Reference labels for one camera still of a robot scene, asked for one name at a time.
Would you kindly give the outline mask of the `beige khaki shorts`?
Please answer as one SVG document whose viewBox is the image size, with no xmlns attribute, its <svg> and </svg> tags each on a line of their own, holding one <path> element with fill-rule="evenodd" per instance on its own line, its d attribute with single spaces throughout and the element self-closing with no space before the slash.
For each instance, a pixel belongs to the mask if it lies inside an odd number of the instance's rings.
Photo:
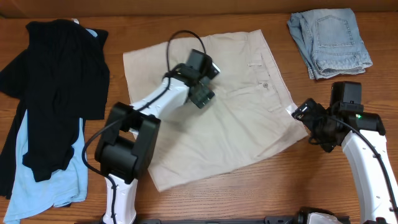
<svg viewBox="0 0 398 224">
<path fill-rule="evenodd" d="M 126 52 L 124 72 L 135 103 L 153 92 L 169 67 L 205 49 L 220 74 L 215 97 L 164 117 L 149 174 L 158 191 L 267 159 L 306 137 L 291 117 L 292 97 L 260 30 L 187 37 Z"/>
</svg>

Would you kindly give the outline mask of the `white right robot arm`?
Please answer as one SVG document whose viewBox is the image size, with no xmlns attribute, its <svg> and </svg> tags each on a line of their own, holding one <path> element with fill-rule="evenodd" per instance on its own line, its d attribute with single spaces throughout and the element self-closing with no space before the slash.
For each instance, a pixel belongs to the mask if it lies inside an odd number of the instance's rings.
<svg viewBox="0 0 398 224">
<path fill-rule="evenodd" d="M 342 148 L 354 178 L 362 223 L 397 223 L 397 181 L 387 154 L 381 117 L 361 104 L 337 101 L 325 109 L 307 99 L 291 113 L 310 131 L 310 144 Z"/>
</svg>

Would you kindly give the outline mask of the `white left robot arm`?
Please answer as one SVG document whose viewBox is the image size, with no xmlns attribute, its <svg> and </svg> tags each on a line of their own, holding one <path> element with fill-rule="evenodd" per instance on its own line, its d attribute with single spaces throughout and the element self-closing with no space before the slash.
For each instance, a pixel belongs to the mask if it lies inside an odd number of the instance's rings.
<svg viewBox="0 0 398 224">
<path fill-rule="evenodd" d="M 134 222 L 137 182 L 151 163 L 161 120 L 187 101 L 204 107 L 215 95 L 209 82 L 219 73 L 214 63 L 209 69 L 180 63 L 141 101 L 113 106 L 95 152 L 107 190 L 102 223 Z"/>
</svg>

